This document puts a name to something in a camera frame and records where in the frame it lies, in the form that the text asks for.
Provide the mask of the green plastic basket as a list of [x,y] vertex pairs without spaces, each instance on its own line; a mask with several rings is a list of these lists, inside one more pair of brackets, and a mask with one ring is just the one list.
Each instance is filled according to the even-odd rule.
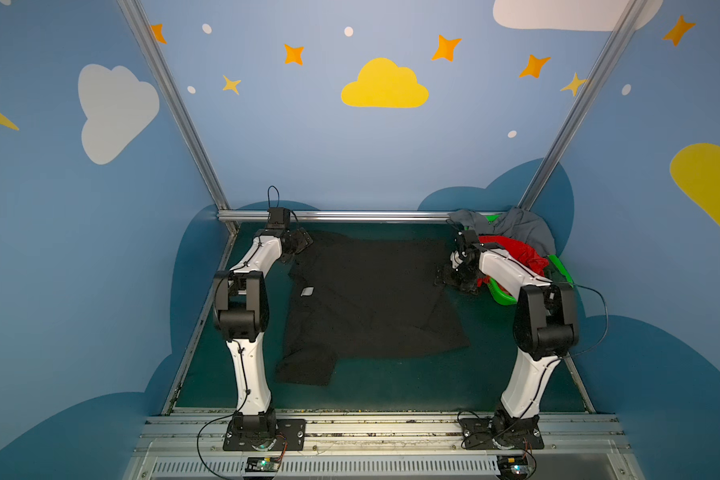
[[[500,215],[501,214],[485,216],[488,220],[494,220],[497,219]],[[519,264],[517,264],[512,258],[504,256],[503,253],[504,250],[486,248],[486,250],[481,255],[480,270],[485,276],[492,275],[496,278],[501,278],[502,282],[507,285],[509,285],[512,280],[518,280],[520,283],[523,283],[525,281],[523,277],[523,270],[520,269],[518,272],[514,272],[513,269],[519,267]],[[570,283],[572,281],[572,278],[568,273],[566,267],[563,266],[561,260],[558,258],[557,255],[549,255],[548,257],[544,258],[549,261],[549,266],[545,268],[544,272],[545,275],[553,281],[552,284]],[[527,285],[544,288],[549,287],[552,284],[543,286],[528,283],[522,285],[520,291],[524,286]],[[494,300],[501,305],[514,305],[519,300],[520,291],[518,294],[515,294],[515,292],[512,292],[512,294],[507,294],[498,286],[498,284],[494,280],[491,280],[490,283],[486,286],[488,287]]]

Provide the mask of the table rail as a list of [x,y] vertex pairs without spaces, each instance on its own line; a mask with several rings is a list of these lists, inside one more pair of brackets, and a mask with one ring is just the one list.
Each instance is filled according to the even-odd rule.
[[590,398],[590,395],[584,385],[583,379],[579,373],[579,370],[570,356],[564,358],[565,365],[571,375],[572,381],[574,382],[581,398],[584,403],[584,407],[589,414],[596,413],[596,408]]
[[185,390],[186,377],[209,324],[215,274],[227,268],[238,237],[235,224],[216,218],[192,221],[179,245],[170,293],[171,354],[150,383],[158,415],[170,415]]

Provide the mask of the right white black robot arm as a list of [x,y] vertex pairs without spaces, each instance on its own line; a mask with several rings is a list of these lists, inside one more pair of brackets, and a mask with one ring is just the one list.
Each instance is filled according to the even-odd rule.
[[459,231],[455,242],[449,263],[439,271],[443,283],[472,293],[488,277],[516,300],[517,357],[490,426],[492,441],[509,448],[534,434],[551,374],[578,343],[575,291],[534,272],[500,244],[481,241],[473,230]]

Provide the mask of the red t shirt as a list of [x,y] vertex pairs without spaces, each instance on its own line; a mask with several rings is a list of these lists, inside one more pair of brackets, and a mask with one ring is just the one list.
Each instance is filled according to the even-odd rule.
[[519,267],[514,268],[513,271],[518,272],[522,269],[525,281],[520,283],[518,280],[512,280],[507,285],[502,282],[501,278],[487,275],[477,280],[478,287],[488,285],[491,280],[494,280],[505,293],[512,294],[512,292],[515,292],[515,294],[518,294],[521,286],[528,283],[543,286],[553,283],[544,272],[545,268],[549,266],[549,261],[530,245],[498,235],[480,235],[479,241],[488,249],[504,250],[504,256],[512,258],[519,264]]

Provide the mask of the aluminium frame post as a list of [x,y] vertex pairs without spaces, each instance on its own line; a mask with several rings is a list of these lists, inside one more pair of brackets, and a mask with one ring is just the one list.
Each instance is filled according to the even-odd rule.
[[576,96],[550,149],[521,196],[517,204],[518,208],[530,210],[538,200],[602,87],[620,60],[632,36],[638,30],[638,20],[647,5],[647,0],[631,0],[626,3],[621,16],[589,72],[588,81]]
[[118,0],[117,3],[155,77],[159,90],[168,105],[182,139],[195,162],[216,208],[219,211],[228,210],[230,206],[219,178],[181,98],[181,93],[176,86],[161,51],[160,43],[155,38],[141,2],[136,0]]

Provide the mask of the grey t shirt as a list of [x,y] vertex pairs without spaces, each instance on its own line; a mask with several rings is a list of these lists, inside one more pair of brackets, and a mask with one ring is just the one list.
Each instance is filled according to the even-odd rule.
[[478,235],[503,236],[523,242],[542,257],[557,254],[556,243],[548,224],[528,210],[513,207],[497,219],[488,220],[479,212],[461,209],[449,213],[448,218],[465,229],[474,230]]

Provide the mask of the right side table rail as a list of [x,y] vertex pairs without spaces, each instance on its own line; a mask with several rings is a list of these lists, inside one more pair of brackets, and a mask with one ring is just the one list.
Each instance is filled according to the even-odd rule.
[[571,375],[572,381],[574,382],[581,398],[584,403],[584,407],[589,414],[596,413],[596,408],[590,398],[590,395],[584,385],[583,379],[579,373],[579,370],[570,356],[564,358],[565,365]]

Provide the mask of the front aluminium rail bed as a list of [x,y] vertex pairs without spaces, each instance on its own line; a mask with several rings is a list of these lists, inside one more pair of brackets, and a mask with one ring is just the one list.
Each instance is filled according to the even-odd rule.
[[[545,414],[541,450],[467,450],[455,412],[278,412],[305,419],[301,451],[224,451],[223,410],[182,409],[147,419],[126,479],[499,479],[499,456],[524,456],[527,479],[642,479],[613,415]],[[277,473],[246,473],[248,457],[278,457]]]

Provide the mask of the black t shirt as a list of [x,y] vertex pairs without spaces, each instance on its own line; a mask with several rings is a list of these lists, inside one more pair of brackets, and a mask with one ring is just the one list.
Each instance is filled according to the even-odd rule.
[[342,359],[418,358],[469,346],[441,279],[446,241],[311,237],[289,272],[279,382],[326,386]]

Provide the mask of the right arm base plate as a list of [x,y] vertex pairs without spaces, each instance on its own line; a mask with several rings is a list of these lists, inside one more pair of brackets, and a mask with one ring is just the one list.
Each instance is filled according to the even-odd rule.
[[545,447],[538,416],[526,419],[461,418],[462,447],[467,450],[541,450]]

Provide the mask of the right aluminium frame post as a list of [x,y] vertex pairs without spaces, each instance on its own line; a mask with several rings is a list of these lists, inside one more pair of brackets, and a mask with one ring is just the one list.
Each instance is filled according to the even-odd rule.
[[550,149],[521,196],[517,204],[518,208],[530,210],[538,200],[602,87],[620,60],[632,36],[638,30],[638,20],[647,5],[647,0],[631,0],[626,3],[621,16],[589,72],[588,81],[576,96]]

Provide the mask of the back aluminium frame rail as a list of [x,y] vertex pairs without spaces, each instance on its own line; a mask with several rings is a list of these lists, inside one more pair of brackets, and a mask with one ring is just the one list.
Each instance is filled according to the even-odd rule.
[[[449,212],[426,211],[293,211],[292,216],[307,223],[438,223],[449,219]],[[225,222],[262,222],[266,210],[221,210],[217,218]]]

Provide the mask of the right controller board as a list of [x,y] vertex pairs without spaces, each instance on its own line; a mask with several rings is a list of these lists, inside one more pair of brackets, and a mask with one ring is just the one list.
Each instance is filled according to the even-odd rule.
[[528,458],[524,456],[499,456],[497,467],[497,477],[502,480],[524,480],[533,472]]

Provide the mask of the controller board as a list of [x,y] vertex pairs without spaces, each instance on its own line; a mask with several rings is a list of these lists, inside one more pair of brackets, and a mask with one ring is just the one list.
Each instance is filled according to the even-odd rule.
[[281,460],[278,457],[248,457],[245,464],[246,473],[277,473]]
[[533,472],[528,458],[524,456],[499,456],[497,467],[497,477],[502,480],[524,480]]

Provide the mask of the left side table rail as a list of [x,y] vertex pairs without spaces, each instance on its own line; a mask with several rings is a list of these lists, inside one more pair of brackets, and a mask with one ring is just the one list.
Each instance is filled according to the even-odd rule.
[[179,245],[170,293],[171,354],[150,383],[158,415],[170,415],[185,390],[186,377],[209,324],[215,274],[227,268],[238,237],[235,224],[216,218],[192,221]]

